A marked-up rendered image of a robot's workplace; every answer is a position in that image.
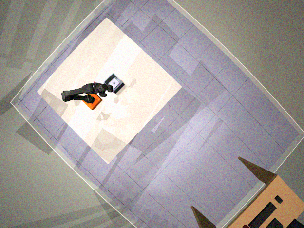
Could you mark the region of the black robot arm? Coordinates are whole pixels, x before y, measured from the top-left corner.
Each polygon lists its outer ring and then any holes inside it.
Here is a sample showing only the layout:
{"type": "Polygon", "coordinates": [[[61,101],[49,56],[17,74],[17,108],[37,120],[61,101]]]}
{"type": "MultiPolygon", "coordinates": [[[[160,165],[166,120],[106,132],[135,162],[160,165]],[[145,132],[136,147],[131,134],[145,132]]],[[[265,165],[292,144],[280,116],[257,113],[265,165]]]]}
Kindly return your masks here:
{"type": "Polygon", "coordinates": [[[106,97],[107,94],[105,93],[108,90],[107,84],[97,85],[97,83],[88,83],[83,85],[82,88],[74,89],[74,90],[66,90],[61,93],[62,100],[64,102],[68,102],[70,100],[83,100],[86,104],[95,102],[94,97],[91,94],[99,93],[100,97],[106,97]],[[94,87],[93,87],[94,85],[94,87]],[[87,94],[85,96],[79,94],[87,94]]]}

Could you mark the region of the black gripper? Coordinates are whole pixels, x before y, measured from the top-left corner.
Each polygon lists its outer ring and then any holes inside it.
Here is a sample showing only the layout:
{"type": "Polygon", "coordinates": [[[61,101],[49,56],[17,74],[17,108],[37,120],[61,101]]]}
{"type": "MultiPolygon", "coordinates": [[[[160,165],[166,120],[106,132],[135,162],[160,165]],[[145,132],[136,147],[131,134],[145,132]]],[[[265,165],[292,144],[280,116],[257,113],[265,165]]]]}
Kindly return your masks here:
{"type": "MultiPolygon", "coordinates": [[[[98,82],[97,82],[97,85],[101,85],[101,84],[102,84],[102,83],[98,83],[98,82]]],[[[107,87],[108,87],[107,92],[112,93],[112,92],[113,92],[113,86],[112,86],[112,85],[107,85],[107,87]]]]}

